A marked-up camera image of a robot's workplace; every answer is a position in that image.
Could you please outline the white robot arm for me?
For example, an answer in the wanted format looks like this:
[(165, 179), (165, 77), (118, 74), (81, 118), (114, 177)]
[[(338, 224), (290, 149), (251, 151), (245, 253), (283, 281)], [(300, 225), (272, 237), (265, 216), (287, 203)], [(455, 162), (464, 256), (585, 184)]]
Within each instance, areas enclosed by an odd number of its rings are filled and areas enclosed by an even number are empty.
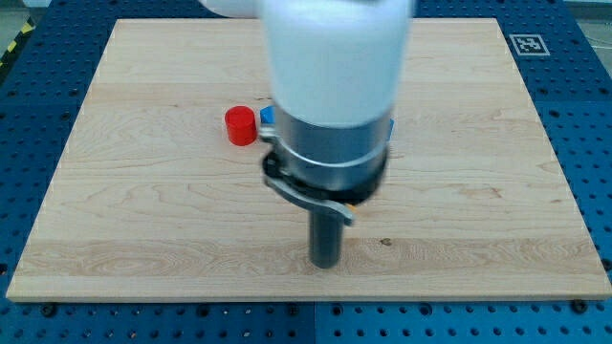
[(205, 8), (263, 26), (273, 122), (265, 185), (309, 213), (309, 257), (322, 269), (340, 257), (353, 207), (380, 186), (392, 110), (415, 5), (382, 1), (214, 1)]

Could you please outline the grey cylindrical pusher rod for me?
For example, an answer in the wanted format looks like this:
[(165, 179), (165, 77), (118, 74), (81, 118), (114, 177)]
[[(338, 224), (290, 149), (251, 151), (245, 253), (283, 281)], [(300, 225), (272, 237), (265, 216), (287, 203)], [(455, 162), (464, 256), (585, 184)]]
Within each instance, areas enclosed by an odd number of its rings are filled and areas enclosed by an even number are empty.
[(339, 262), (343, 227), (340, 217), (309, 213), (309, 258), (318, 268), (330, 269)]

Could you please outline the silver tool mount with clamp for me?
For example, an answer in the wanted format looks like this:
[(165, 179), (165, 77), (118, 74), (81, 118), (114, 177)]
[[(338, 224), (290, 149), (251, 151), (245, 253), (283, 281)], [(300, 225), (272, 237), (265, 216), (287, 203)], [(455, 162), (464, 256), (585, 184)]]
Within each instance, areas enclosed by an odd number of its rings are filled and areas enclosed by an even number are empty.
[(390, 113), (338, 128), (309, 123), (274, 106), (274, 120), (259, 129), (259, 138), (271, 146), (262, 160), (264, 184), (309, 212), (352, 225), (350, 207), (370, 198), (383, 179)]

